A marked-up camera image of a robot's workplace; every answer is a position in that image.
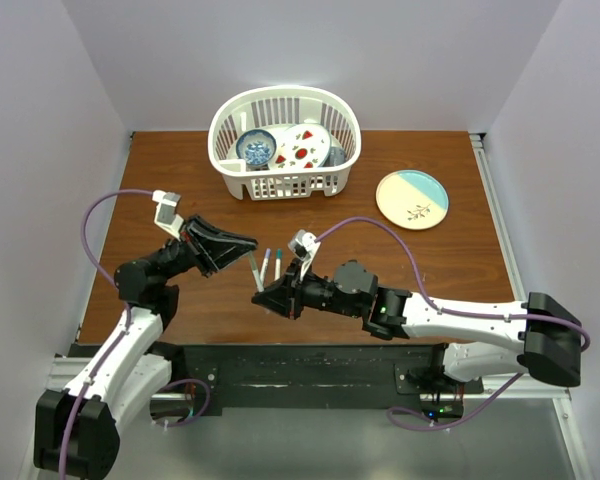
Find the white pen with blue end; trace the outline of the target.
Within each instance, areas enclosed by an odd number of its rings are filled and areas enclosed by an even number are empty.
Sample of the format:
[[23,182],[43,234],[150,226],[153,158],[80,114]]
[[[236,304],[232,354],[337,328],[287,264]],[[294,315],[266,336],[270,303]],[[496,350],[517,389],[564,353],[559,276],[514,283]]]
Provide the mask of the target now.
[[261,263],[261,267],[260,267],[260,270],[259,270],[259,278],[260,278],[260,281],[261,281],[262,284],[264,284],[265,280],[266,280],[266,274],[267,274],[267,271],[268,271],[270,257],[271,257],[271,249],[267,248],[265,250],[264,257],[263,257],[263,260],[262,260],[262,263]]

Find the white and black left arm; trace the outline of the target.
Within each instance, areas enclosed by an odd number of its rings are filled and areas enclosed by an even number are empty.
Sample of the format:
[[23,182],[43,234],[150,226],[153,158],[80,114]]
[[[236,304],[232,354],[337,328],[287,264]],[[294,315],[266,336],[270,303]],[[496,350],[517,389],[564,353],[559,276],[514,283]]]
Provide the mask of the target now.
[[35,467],[62,478],[105,478],[126,425],[159,389],[176,392],[187,380],[183,363],[151,350],[177,311],[179,288],[171,279],[191,269],[209,277],[258,247],[198,215],[177,218],[167,230],[172,236],[158,250],[116,269],[125,308],[107,340],[65,387],[39,398]]

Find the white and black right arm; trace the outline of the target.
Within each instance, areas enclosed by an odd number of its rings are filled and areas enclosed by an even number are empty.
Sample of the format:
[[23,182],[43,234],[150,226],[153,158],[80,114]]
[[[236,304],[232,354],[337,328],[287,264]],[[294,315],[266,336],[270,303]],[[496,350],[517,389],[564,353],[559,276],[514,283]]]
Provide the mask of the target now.
[[444,337],[447,344],[420,376],[439,393],[509,373],[527,373],[558,387],[581,383],[582,324],[544,293],[505,303],[426,299],[380,285],[355,260],[340,265],[333,278],[294,260],[252,302],[289,319],[299,318],[306,308],[359,318],[363,330],[381,340]]

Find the grey green pen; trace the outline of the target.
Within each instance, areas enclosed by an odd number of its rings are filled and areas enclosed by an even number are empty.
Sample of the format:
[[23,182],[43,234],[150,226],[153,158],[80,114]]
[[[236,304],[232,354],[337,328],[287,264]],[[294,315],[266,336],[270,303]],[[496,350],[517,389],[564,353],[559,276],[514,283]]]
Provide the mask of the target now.
[[263,286],[262,280],[260,278],[260,271],[259,271],[259,267],[256,262],[256,259],[255,259],[255,256],[252,252],[249,252],[247,255],[247,258],[249,260],[250,269],[251,269],[252,275],[254,277],[256,289],[258,292],[262,292],[264,290],[264,286]]

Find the white pen with teal tip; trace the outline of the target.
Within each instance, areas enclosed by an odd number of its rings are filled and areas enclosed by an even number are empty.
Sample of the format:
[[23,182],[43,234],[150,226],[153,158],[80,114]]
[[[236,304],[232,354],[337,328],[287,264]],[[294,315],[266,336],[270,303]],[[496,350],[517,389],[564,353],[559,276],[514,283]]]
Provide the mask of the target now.
[[276,255],[275,255],[274,280],[278,280],[281,277],[282,256],[283,256],[282,249],[278,248],[276,250]]

